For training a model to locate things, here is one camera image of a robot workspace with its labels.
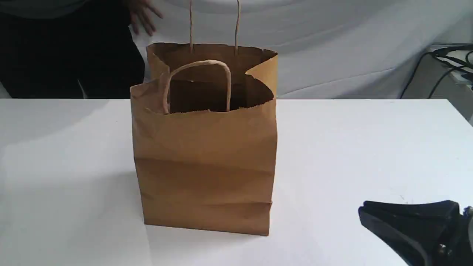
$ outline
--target white table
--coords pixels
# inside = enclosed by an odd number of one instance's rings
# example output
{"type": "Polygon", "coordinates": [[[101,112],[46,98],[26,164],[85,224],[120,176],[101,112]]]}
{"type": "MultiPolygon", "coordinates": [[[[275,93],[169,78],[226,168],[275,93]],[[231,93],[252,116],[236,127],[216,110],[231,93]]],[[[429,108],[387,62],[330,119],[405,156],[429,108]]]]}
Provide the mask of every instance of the white table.
{"type": "Polygon", "coordinates": [[[2,266],[405,266],[365,200],[473,204],[473,128],[446,100],[282,100],[271,232],[142,222],[126,100],[0,100],[2,266]]]}

